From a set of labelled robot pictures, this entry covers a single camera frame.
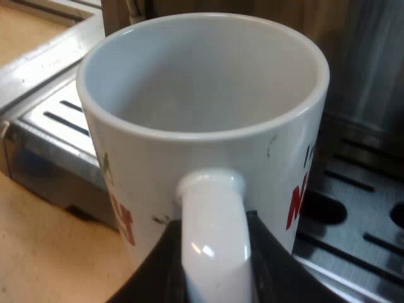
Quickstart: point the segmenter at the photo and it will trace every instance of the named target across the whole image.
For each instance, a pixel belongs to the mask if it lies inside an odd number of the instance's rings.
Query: metal panel
[[[0,70],[0,115],[32,90],[79,61],[105,37],[94,15]]]

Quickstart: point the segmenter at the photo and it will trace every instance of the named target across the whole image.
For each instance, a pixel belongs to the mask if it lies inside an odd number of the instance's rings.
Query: dark stain
[[[151,219],[152,219],[154,222],[158,223],[158,224],[167,225],[167,222],[166,222],[165,220],[162,220],[162,219],[160,219],[160,218],[157,218],[155,215],[151,216]]]
[[[269,158],[270,157],[270,149],[271,149],[271,145],[272,143],[275,142],[275,140],[278,138],[278,135],[275,135],[274,137],[271,138],[270,140],[270,145],[268,146],[268,149],[266,150],[266,156]]]

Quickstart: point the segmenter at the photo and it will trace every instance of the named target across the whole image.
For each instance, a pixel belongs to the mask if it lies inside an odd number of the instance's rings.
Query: red lettering
[[[299,186],[296,186],[292,193],[292,200],[290,201],[290,208],[288,214],[288,220],[286,223],[286,230],[288,230],[292,224],[292,220],[296,220],[297,214],[300,213],[300,207],[303,200],[304,190],[306,189],[306,177],[307,173],[304,175],[302,190],[299,190]]]
[[[132,233],[133,221],[131,212],[128,209],[126,209],[125,206],[119,204],[118,201],[116,201],[115,196],[113,194],[110,193],[110,197],[112,207],[114,208],[115,211],[118,228],[121,231],[121,233],[125,235],[125,238],[128,240],[128,242],[134,245],[134,237]]]

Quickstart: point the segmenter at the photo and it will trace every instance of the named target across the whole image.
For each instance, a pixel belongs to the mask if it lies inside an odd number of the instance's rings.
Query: espresso machine
[[[106,35],[158,16],[219,11],[277,21],[313,40],[331,71],[292,256],[348,302],[403,302],[403,0],[103,0],[90,7],[52,47],[0,70],[5,174],[116,229],[75,87],[82,57]],[[54,64],[41,58],[46,53]],[[40,74],[24,74],[41,64]]]

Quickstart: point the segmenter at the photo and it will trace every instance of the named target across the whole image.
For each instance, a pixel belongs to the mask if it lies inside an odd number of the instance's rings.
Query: black plastic part
[[[256,211],[247,212],[247,221],[252,271],[260,302],[345,302],[310,275],[282,247]],[[181,221],[169,223],[145,262],[108,300],[108,303],[127,302],[189,302],[181,266]]]

